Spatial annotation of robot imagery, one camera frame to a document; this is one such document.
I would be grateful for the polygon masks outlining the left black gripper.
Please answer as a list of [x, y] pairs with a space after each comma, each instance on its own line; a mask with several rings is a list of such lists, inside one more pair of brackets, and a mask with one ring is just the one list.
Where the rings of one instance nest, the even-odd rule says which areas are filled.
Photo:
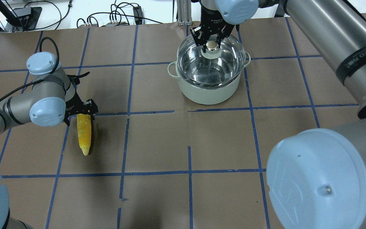
[[98, 113], [98, 106], [94, 100], [86, 100], [85, 102], [81, 100], [78, 93], [74, 93], [74, 96], [65, 102], [65, 117], [63, 122], [69, 127], [70, 120], [69, 117], [77, 114], [89, 115], [91, 120], [95, 120], [95, 116]]

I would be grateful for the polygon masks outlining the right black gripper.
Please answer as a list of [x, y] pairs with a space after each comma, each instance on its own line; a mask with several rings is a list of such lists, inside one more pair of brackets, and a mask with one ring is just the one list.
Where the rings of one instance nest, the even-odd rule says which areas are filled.
[[226, 22], [221, 13], [217, 10], [202, 9], [200, 14], [200, 25], [190, 29], [190, 33], [197, 47], [203, 53], [206, 52], [206, 43], [214, 38], [218, 47], [221, 47], [221, 42], [228, 38], [235, 25]]

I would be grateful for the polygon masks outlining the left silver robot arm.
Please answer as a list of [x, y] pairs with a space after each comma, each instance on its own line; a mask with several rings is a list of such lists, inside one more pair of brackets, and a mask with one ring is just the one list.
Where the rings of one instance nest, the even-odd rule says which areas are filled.
[[[8, 93], [0, 99], [0, 134], [27, 123], [41, 127], [62, 122], [69, 125], [68, 118], [72, 115], [98, 113], [96, 103], [92, 99], [82, 101], [75, 89], [87, 73], [66, 74], [58, 54], [40, 51], [28, 58], [26, 66], [34, 79], [24, 87], [31, 87], [31, 91], [16, 96]], [[1, 179], [0, 175], [0, 229], [31, 228], [10, 216], [9, 194]]]

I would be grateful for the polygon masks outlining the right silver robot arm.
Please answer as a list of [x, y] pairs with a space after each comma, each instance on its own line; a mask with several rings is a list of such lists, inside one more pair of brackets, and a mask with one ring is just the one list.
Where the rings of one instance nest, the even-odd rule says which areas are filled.
[[250, 19], [238, 37], [252, 58], [238, 91], [210, 106], [185, 99], [194, 229], [282, 229], [268, 194], [273, 147], [358, 120], [356, 100], [293, 19]]

